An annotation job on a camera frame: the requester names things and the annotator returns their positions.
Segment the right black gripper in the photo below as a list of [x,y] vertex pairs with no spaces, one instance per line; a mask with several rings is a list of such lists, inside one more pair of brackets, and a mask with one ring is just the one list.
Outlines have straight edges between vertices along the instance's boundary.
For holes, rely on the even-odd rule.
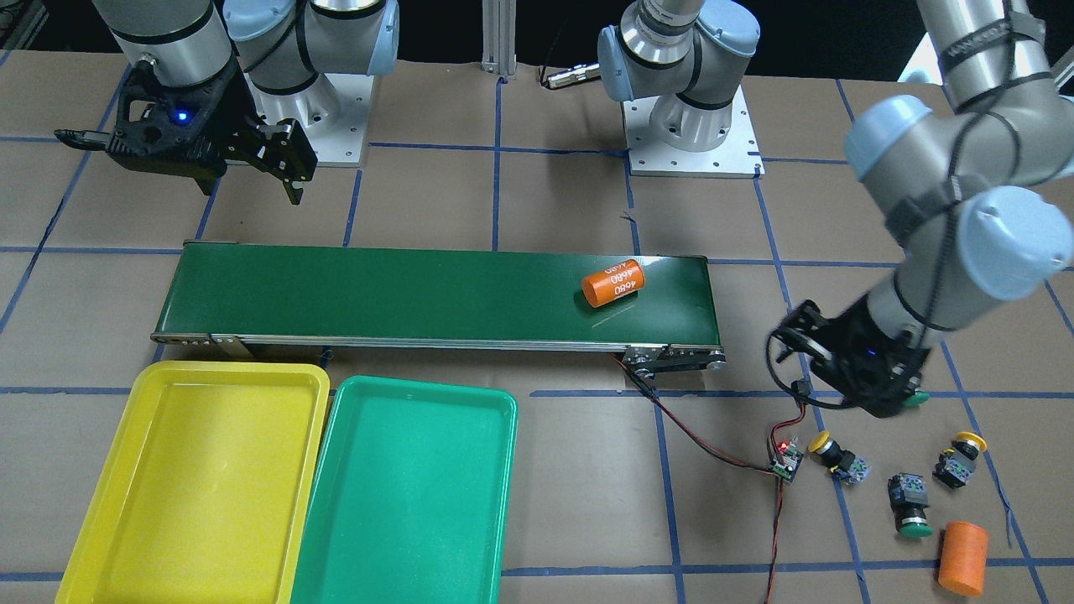
[[132,171],[194,179],[211,195],[230,162],[268,173],[299,204],[318,166],[305,130],[294,118],[265,123],[253,104],[237,59],[191,86],[166,86],[149,59],[139,59],[124,80],[110,133],[58,129],[69,148],[103,152]]

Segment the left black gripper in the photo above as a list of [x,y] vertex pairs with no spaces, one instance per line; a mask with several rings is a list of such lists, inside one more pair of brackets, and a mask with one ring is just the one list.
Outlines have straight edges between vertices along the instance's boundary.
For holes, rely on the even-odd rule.
[[883,333],[865,299],[834,318],[822,316],[816,302],[806,299],[769,333],[769,341],[783,348],[768,363],[802,353],[810,371],[842,397],[840,403],[824,403],[782,383],[781,389],[795,400],[823,409],[863,409],[876,418],[905,411],[902,401],[923,390],[923,366],[930,355],[909,329],[898,330],[896,336]]

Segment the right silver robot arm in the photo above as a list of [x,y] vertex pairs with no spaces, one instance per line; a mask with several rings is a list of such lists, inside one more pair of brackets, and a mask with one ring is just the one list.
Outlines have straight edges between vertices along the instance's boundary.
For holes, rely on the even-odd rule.
[[130,64],[107,133],[56,130],[135,172],[211,195],[230,164],[279,179],[299,204],[345,133],[357,98],[331,77],[372,80],[400,51],[395,1],[96,1]]

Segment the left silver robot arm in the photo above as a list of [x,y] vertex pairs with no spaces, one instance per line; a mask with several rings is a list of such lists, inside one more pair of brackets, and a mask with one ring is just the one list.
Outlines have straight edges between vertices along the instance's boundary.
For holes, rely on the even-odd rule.
[[[892,96],[844,142],[905,260],[839,316],[807,299],[771,332],[806,353],[841,409],[879,418],[924,400],[923,366],[947,334],[1071,262],[1071,222],[1035,192],[1071,176],[1071,98],[1047,62],[1044,21],[1024,1],[917,8],[952,115]],[[657,98],[661,140],[700,153],[721,144],[757,44],[759,21],[732,1],[636,1],[603,28],[597,58],[611,99]]]

